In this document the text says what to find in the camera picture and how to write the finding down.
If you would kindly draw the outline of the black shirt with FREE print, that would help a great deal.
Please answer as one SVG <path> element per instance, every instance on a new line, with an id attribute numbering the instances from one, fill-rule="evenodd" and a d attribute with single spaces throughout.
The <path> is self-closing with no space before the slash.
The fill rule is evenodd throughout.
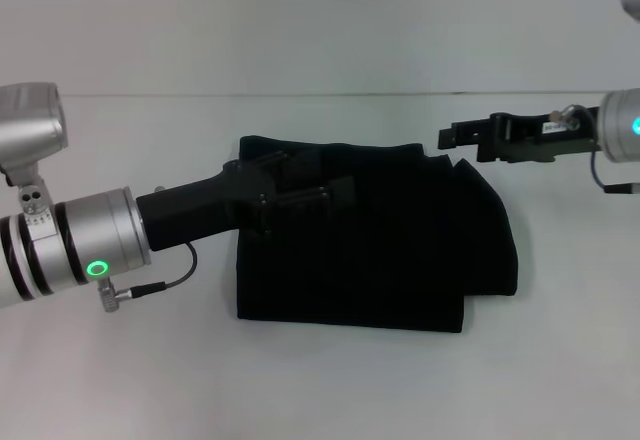
<path id="1" fill-rule="evenodd" d="M 465 160 L 419 144 L 371 147 L 245 136 L 239 156 L 311 152 L 319 167 L 286 190 L 354 181 L 356 204 L 294 213 L 269 237 L 243 231 L 241 319 L 458 333 L 471 296 L 511 296 L 518 255 L 505 206 Z"/>

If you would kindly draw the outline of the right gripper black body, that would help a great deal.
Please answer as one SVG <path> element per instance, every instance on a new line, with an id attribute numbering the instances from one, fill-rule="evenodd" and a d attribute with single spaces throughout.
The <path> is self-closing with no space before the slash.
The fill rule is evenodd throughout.
<path id="1" fill-rule="evenodd" d="M 477 161 L 551 163 L 560 155 L 587 153 L 595 145 L 593 120 L 597 118 L 598 110 L 598 107 L 590 107 L 576 111 L 576 130 L 552 122 L 549 114 L 494 113 L 489 117 L 489 132 L 479 140 Z"/>

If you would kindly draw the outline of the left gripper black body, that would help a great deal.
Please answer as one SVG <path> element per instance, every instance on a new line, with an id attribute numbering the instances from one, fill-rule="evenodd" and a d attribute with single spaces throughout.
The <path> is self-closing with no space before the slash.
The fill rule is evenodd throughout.
<path id="1" fill-rule="evenodd" d="M 140 196 L 136 204 L 150 249 L 161 251 L 226 231 L 260 230 L 275 195 L 265 169 L 229 161 L 214 177 Z"/>

